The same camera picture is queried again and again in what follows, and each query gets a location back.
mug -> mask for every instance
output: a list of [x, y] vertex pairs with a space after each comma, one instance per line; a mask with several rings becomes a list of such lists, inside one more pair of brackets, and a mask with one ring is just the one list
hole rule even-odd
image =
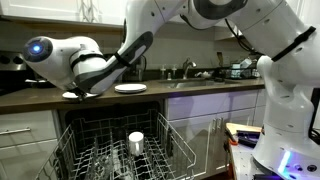
[[141, 132], [133, 132], [129, 135], [130, 153], [139, 156], [143, 152], [144, 135]]
[[240, 64], [232, 64], [231, 78], [240, 78]]

wire rack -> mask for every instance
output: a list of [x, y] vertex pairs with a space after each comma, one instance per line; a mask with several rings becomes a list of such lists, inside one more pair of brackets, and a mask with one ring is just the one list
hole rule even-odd
[[[129, 152], [131, 132], [144, 133], [144, 151]], [[194, 152], [156, 110], [121, 118], [74, 119], [36, 180], [194, 179]]]

kitchen sink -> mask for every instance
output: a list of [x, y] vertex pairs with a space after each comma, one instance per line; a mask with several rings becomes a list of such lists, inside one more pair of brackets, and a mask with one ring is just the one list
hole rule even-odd
[[177, 80], [167, 80], [160, 81], [159, 83], [163, 84], [167, 88], [187, 88], [187, 87], [199, 87], [199, 86], [214, 86], [214, 85], [223, 85], [223, 84], [238, 84], [235, 81], [225, 80], [224, 82], [216, 82], [214, 80], [205, 80], [205, 79], [177, 79]]

backsplash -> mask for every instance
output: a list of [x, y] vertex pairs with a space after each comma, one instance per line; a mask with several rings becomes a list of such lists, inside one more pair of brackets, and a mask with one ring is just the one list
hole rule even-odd
[[[120, 48], [121, 35], [98, 33], [50, 32], [28, 29], [9, 22], [0, 22], [0, 50], [21, 51], [23, 45], [32, 37], [49, 36], [52, 38], [69, 38], [88, 36], [93, 38], [103, 53], [113, 53]], [[153, 45], [145, 53], [147, 69], [160, 69], [165, 64], [171, 69], [174, 64], [181, 68], [189, 57], [197, 68], [214, 68], [218, 66], [216, 53], [222, 52], [225, 64], [248, 55], [236, 41], [214, 41], [214, 28], [197, 31], [186, 25], [166, 24], [156, 34]]]

white plate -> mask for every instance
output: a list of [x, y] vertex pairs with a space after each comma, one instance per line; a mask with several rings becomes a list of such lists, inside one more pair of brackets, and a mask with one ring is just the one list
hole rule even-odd
[[145, 91], [147, 86], [144, 84], [121, 84], [117, 85], [114, 89], [120, 93], [138, 93]]
[[[87, 93], [87, 96], [86, 98], [89, 98], [89, 97], [94, 97], [94, 96], [98, 96], [99, 94], [89, 94]], [[62, 94], [62, 97], [66, 98], [66, 99], [77, 99], [78, 96], [74, 93], [71, 93], [71, 92], [65, 92]]]
[[130, 93], [139, 93], [139, 92], [143, 92], [145, 91], [146, 89], [139, 89], [139, 90], [136, 90], [136, 91], [120, 91], [120, 90], [115, 90], [116, 92], [119, 92], [119, 93], [125, 93], [125, 94], [130, 94]]

